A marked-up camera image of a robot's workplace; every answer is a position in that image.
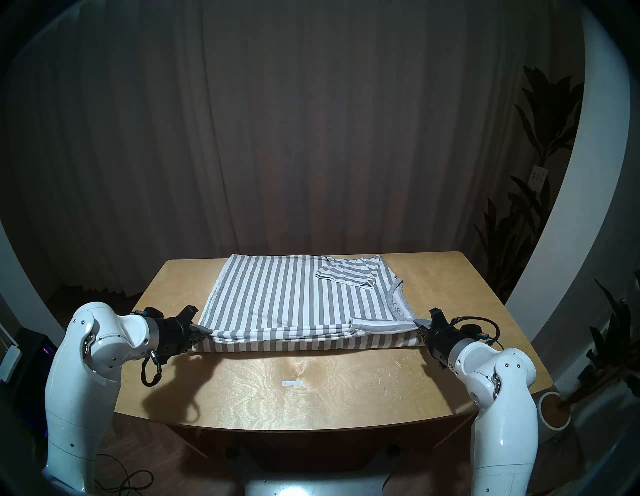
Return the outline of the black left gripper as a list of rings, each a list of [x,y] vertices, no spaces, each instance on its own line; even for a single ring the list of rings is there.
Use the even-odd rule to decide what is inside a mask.
[[[175,317],[157,320],[159,340],[157,355],[159,357],[173,357],[191,350],[210,350],[213,331],[199,324],[193,324],[193,318],[198,312],[193,305],[185,306]]]

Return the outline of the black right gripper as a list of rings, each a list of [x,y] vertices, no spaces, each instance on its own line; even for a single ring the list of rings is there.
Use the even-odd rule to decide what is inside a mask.
[[[414,320],[420,334],[422,345],[427,347],[428,353],[437,360],[442,369],[454,370],[456,360],[462,350],[471,343],[471,338],[447,321],[443,311],[432,308],[430,320]]]

